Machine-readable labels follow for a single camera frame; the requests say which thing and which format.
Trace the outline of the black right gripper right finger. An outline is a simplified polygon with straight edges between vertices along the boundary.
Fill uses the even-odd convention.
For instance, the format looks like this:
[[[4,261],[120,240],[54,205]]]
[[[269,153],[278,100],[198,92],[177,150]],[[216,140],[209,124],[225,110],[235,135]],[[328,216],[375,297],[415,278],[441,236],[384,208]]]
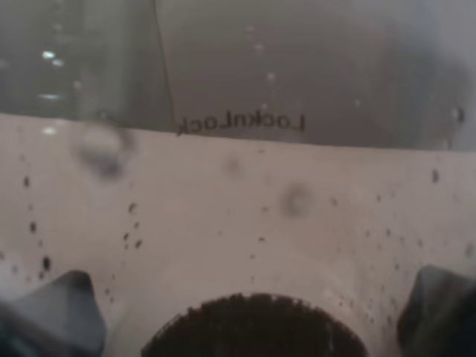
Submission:
[[[396,334],[402,356],[474,356],[475,278],[422,267]]]

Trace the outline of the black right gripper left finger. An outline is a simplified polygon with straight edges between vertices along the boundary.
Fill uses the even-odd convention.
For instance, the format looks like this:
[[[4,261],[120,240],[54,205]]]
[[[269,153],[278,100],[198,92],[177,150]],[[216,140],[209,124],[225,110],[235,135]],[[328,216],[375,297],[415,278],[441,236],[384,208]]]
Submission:
[[[108,328],[90,275],[68,271],[1,300],[2,356],[102,356]]]

